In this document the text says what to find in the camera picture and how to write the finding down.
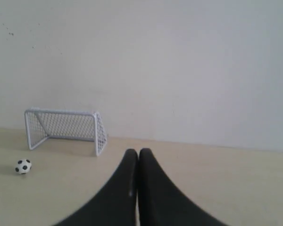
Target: white net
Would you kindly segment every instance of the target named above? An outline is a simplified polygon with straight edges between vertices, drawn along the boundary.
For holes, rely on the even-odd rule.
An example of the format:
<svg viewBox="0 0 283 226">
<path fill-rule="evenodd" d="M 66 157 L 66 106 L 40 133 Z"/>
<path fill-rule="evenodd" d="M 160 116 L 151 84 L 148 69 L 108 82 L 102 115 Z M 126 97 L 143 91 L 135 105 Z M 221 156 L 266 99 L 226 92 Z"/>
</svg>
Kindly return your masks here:
<svg viewBox="0 0 283 226">
<path fill-rule="evenodd" d="M 25 111 L 28 145 L 31 150 L 48 138 L 92 141 L 96 155 L 107 143 L 107 134 L 98 112 L 72 112 L 31 108 Z"/>
</svg>

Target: goal net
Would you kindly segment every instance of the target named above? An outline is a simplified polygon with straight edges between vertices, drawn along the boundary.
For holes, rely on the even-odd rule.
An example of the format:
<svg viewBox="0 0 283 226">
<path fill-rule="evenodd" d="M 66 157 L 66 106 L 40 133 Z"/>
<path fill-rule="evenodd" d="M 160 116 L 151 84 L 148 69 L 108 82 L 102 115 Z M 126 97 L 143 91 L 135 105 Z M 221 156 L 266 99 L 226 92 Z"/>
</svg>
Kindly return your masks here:
<svg viewBox="0 0 283 226">
<path fill-rule="evenodd" d="M 107 144 L 107 134 L 98 112 L 76 112 L 30 108 L 25 111 L 30 150 L 48 138 L 92 141 L 98 156 Z"/>
</svg>

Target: light wood surface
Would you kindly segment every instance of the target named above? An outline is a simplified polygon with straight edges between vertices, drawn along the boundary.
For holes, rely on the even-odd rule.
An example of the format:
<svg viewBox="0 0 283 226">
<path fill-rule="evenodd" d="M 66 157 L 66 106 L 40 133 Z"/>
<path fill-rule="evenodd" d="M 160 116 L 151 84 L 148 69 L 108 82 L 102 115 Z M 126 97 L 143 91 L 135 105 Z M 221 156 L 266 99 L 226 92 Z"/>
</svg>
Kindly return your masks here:
<svg viewBox="0 0 283 226">
<path fill-rule="evenodd" d="M 23 130 L 0 129 L 0 226 L 45 226 L 92 198 L 127 148 L 149 147 L 191 200 L 231 226 L 283 226 L 283 153 L 109 138 L 101 156 L 92 143 L 48 140 L 29 151 Z M 14 173 L 17 160 L 33 167 Z"/>
</svg>

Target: black and white ball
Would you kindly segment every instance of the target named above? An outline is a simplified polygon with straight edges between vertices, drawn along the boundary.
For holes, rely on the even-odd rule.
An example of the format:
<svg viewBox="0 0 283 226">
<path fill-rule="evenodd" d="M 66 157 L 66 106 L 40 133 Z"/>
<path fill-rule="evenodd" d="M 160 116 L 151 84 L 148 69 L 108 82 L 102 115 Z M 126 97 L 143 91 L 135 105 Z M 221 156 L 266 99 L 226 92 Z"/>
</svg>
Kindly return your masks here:
<svg viewBox="0 0 283 226">
<path fill-rule="evenodd" d="M 32 163 L 28 159 L 21 159 L 18 161 L 15 171 L 18 174 L 26 174 L 32 168 Z"/>
</svg>

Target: white wall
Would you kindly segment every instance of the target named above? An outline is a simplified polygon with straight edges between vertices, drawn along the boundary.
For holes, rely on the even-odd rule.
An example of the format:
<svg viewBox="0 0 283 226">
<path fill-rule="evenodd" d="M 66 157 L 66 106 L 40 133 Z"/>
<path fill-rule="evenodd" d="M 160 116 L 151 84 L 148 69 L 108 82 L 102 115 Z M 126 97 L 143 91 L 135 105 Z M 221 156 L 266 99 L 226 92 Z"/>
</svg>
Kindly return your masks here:
<svg viewBox="0 0 283 226">
<path fill-rule="evenodd" d="M 98 109 L 110 136 L 283 150 L 283 0 L 0 0 L 0 127 L 31 106 Z"/>
</svg>

